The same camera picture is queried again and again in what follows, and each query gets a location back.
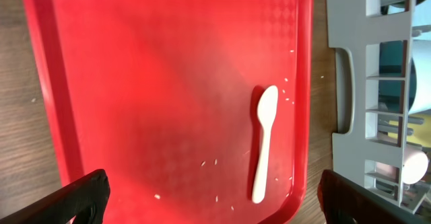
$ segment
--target yellow object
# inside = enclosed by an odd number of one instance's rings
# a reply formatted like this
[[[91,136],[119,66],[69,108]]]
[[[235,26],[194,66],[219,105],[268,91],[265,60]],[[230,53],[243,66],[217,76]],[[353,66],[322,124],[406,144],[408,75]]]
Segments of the yellow object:
[[[431,147],[431,116],[426,114],[412,114],[411,116],[423,118],[425,123],[422,125],[407,124],[414,131],[412,136],[407,136],[407,141],[421,144],[424,147]],[[398,122],[394,120],[391,120],[389,124],[398,126]],[[394,139],[398,138],[397,133],[389,133],[388,135]]]

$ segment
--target spoon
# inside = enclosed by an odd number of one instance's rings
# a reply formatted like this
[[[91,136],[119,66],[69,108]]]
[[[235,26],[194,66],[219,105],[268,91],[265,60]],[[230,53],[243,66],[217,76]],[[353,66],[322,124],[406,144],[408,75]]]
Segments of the spoon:
[[[265,197],[267,185],[269,144],[271,142],[271,130],[277,114],[278,88],[275,85],[270,86],[263,92],[259,104],[257,105],[257,118],[263,128],[263,140],[261,152],[257,163],[255,183],[253,184],[253,193],[251,200],[259,204]]]

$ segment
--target wooden table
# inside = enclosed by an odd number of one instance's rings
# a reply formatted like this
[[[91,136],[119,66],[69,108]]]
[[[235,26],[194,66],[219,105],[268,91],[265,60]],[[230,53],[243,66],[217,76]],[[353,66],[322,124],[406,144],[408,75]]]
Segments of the wooden table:
[[[293,223],[324,223],[316,197],[336,131],[335,56],[326,1],[314,0],[310,152],[304,204]],[[60,188],[22,0],[0,0],[0,218]]]

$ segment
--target dish rack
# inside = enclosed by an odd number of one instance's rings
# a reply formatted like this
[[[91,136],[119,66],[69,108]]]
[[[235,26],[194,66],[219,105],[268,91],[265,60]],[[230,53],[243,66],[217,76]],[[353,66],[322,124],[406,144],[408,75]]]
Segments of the dish rack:
[[[406,196],[403,181],[404,149],[409,121],[409,80],[411,71],[412,17],[416,0],[404,0],[405,11],[382,15],[383,5],[400,0],[327,0],[329,47],[336,48],[338,131],[333,134],[334,171],[385,200],[415,213],[427,187],[415,187]],[[400,74],[379,73],[382,42],[403,42]],[[380,107],[379,81],[401,82],[399,112]],[[392,141],[378,132],[380,117],[398,120],[398,139]],[[376,171],[383,163],[397,169],[395,178]],[[392,194],[376,187],[383,183]]]

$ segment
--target textured red surface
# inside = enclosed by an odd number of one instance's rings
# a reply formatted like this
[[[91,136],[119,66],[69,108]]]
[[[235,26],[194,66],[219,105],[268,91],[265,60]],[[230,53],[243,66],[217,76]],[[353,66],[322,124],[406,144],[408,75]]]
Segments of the textured red surface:
[[[306,186],[312,0],[24,3],[62,183],[104,168],[105,223],[293,217]],[[255,111],[269,85],[277,118],[266,196],[253,204]]]

